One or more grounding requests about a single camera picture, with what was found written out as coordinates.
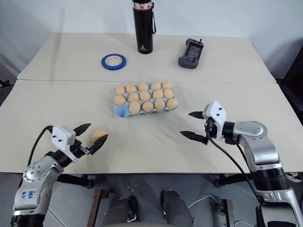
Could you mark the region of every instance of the white cable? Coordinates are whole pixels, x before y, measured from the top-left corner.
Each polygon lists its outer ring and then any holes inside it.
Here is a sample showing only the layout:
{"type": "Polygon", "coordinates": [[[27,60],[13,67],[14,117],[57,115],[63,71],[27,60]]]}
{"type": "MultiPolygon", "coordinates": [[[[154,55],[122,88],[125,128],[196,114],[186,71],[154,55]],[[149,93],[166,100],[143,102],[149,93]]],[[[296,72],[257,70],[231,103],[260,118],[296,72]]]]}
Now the white cable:
{"type": "Polygon", "coordinates": [[[220,203],[218,202],[218,200],[216,200],[213,196],[208,195],[208,196],[205,196],[204,198],[201,198],[201,199],[197,200],[196,202],[193,202],[190,206],[188,206],[188,209],[191,208],[193,205],[195,205],[197,202],[200,202],[201,200],[206,199],[206,198],[208,198],[208,197],[212,197],[213,200],[215,200],[218,204],[220,204],[220,203]]]}
{"type": "Polygon", "coordinates": [[[252,226],[251,224],[248,224],[248,223],[245,222],[245,221],[236,221],[236,222],[235,222],[235,226],[236,226],[237,224],[239,224],[239,223],[244,223],[244,224],[246,224],[246,225],[248,225],[248,226],[250,226],[250,227],[254,227],[254,226],[252,226]]]}

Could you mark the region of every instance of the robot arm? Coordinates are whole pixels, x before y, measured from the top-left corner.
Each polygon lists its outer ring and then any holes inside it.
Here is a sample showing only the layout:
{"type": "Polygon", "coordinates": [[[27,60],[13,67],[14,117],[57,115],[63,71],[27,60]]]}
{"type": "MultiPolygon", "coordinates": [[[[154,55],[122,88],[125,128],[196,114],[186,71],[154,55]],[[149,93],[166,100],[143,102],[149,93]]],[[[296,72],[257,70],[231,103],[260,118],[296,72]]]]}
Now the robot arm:
{"type": "MultiPolygon", "coordinates": [[[[206,119],[208,134],[217,139],[225,138],[228,144],[239,143],[244,148],[247,165],[256,186],[261,205],[256,208],[258,227],[303,227],[301,209],[294,191],[288,186],[278,152],[267,137],[265,125],[251,122],[226,122],[226,112],[217,102],[206,106],[203,112],[189,115],[206,119]]],[[[191,140],[207,145],[208,138],[190,131],[182,131],[191,140]]]]}
{"type": "Polygon", "coordinates": [[[52,143],[58,150],[49,152],[25,169],[23,182],[15,196],[12,226],[43,226],[53,184],[64,168],[71,162],[77,162],[85,154],[94,154],[108,137],[107,134],[100,135],[91,148],[84,148],[75,137],[81,135],[89,126],[90,124],[85,124],[74,130],[66,126],[51,126],[52,143]]]}

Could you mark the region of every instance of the logo on bottle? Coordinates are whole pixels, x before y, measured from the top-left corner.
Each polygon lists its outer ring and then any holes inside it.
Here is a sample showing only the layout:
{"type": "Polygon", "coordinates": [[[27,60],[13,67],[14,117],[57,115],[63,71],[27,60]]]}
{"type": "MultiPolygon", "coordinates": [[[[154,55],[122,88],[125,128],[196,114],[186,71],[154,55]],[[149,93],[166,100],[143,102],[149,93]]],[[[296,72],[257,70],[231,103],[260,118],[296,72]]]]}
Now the logo on bottle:
{"type": "Polygon", "coordinates": [[[146,49],[143,45],[140,47],[140,50],[146,51],[146,49]]]}

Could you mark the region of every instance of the table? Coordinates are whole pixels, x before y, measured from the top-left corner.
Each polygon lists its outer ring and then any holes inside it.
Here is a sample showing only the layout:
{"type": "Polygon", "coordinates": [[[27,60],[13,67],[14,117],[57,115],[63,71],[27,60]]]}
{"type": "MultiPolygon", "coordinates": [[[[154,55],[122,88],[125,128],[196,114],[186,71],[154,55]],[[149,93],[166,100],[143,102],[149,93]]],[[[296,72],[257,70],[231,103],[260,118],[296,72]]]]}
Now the table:
{"type": "MultiPolygon", "coordinates": [[[[264,123],[286,172],[302,170],[303,128],[277,84],[174,83],[175,111],[115,118],[113,89],[120,82],[18,80],[0,108],[0,171],[23,172],[29,152],[46,125],[75,128],[91,123],[80,136],[91,145],[94,129],[109,137],[97,153],[85,156],[66,173],[238,173],[212,144],[203,145],[179,131],[203,133],[204,121],[188,116],[218,100],[228,121],[264,123]]],[[[40,140],[33,161],[55,148],[51,136],[40,140]]],[[[248,169],[235,146],[220,143],[248,169]]]]}
{"type": "Polygon", "coordinates": [[[275,83],[248,37],[155,35],[151,54],[137,51],[134,35],[52,34],[18,79],[174,83],[275,83]],[[195,70],[179,67],[188,38],[203,39],[195,70]],[[126,57],[126,66],[108,71],[101,59],[126,57]]]}

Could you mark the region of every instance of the black thermos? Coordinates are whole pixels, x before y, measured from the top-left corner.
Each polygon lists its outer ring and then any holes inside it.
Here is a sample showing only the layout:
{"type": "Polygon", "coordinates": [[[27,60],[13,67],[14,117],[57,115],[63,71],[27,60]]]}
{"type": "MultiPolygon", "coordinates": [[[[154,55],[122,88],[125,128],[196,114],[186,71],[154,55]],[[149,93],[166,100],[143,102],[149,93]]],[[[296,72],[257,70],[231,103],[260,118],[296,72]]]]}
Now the black thermos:
{"type": "Polygon", "coordinates": [[[156,33],[153,26],[153,2],[151,0],[133,0],[134,26],[138,51],[143,54],[152,52],[152,34],[156,33]]]}

